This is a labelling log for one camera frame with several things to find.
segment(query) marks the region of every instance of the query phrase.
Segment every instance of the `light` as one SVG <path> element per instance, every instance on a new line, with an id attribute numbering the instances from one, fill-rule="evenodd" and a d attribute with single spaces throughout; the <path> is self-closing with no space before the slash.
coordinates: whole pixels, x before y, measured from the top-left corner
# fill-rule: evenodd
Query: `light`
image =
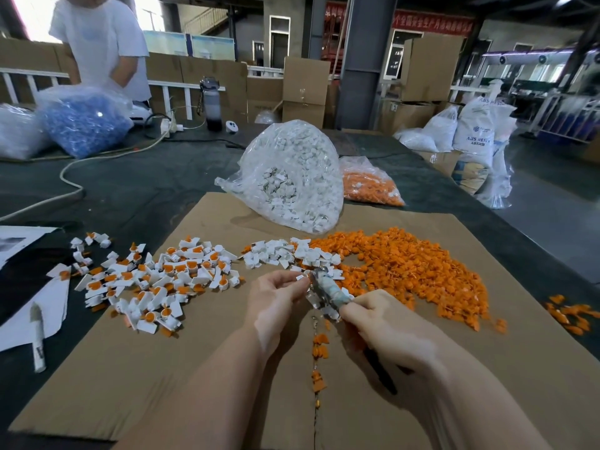
<path id="1" fill-rule="evenodd" d="M 559 8 L 560 6 L 566 5 L 568 2 L 570 2 L 571 0 L 558 0 L 556 2 L 556 7 Z"/>

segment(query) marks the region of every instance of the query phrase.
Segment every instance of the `concrete floor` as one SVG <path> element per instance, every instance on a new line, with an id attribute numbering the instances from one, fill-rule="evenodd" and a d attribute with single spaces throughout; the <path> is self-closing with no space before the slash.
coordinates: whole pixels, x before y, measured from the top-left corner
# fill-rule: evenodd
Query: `concrete floor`
<path id="1" fill-rule="evenodd" d="M 511 207 L 498 215 L 600 287 L 600 166 L 563 158 L 513 135 Z"/>

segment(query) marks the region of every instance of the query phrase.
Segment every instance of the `left hand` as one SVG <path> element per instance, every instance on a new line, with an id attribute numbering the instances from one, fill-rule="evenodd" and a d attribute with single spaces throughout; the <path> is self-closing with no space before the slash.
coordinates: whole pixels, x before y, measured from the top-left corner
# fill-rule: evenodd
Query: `left hand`
<path id="1" fill-rule="evenodd" d="M 252 283 L 245 325 L 256 329 L 267 358 L 279 345 L 281 331 L 292 314 L 292 305 L 306 296 L 310 280 L 304 278 L 297 281 L 299 274 L 278 270 Z"/>

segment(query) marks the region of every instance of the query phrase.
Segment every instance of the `plastic bag of orange parts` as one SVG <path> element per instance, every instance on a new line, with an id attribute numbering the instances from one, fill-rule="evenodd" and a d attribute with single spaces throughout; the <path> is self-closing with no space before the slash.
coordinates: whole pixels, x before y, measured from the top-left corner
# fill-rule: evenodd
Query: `plastic bag of orange parts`
<path id="1" fill-rule="evenodd" d="M 394 180 L 373 166 L 367 157 L 341 158 L 340 169 L 344 180 L 344 198 L 356 202 L 404 206 Z"/>

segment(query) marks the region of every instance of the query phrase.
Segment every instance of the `staircase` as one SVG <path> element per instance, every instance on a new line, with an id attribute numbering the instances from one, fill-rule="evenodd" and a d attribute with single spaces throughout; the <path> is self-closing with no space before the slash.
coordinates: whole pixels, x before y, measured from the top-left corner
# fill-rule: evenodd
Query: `staircase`
<path id="1" fill-rule="evenodd" d="M 221 26 L 228 19 L 228 10 L 216 7 L 207 7 L 206 11 L 201 12 L 189 22 L 183 30 L 191 35 L 206 35 L 211 30 Z"/>

